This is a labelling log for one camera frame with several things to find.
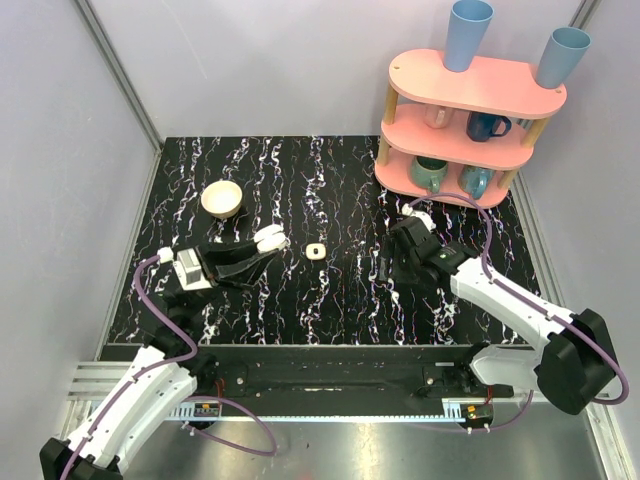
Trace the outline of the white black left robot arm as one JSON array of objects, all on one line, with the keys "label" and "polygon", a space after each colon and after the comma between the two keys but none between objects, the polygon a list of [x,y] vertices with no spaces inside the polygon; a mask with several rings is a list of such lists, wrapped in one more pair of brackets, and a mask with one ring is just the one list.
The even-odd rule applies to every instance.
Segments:
[{"label": "white black left robot arm", "polygon": [[[134,272],[139,299],[159,320],[150,342],[140,347],[131,365],[97,409],[64,439],[49,439],[39,452],[46,479],[120,479],[155,430],[180,406],[196,410],[183,418],[190,435],[204,435],[223,405],[224,380],[217,359],[197,346],[193,319],[221,288],[248,289],[288,243],[278,225],[236,243],[202,244],[178,252],[169,247],[142,261]],[[162,307],[146,293],[141,276],[150,266],[171,264],[178,291],[160,296]]]}]

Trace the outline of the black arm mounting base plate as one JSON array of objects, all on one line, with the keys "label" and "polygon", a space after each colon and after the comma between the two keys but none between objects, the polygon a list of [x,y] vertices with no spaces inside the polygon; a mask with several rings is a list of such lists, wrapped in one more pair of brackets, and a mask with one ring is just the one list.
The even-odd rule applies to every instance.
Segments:
[{"label": "black arm mounting base plate", "polygon": [[245,397],[264,391],[397,392],[444,397],[508,398],[467,365],[470,346],[215,346],[203,347],[197,391]]}]

